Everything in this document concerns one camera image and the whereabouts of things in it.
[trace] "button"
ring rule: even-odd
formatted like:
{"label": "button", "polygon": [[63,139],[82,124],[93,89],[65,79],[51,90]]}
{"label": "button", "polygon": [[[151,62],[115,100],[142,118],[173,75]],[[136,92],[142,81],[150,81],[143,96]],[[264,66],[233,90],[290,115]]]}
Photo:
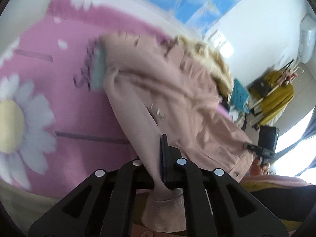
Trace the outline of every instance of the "button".
{"label": "button", "polygon": [[140,237],[153,237],[154,234],[150,231],[144,232]]}

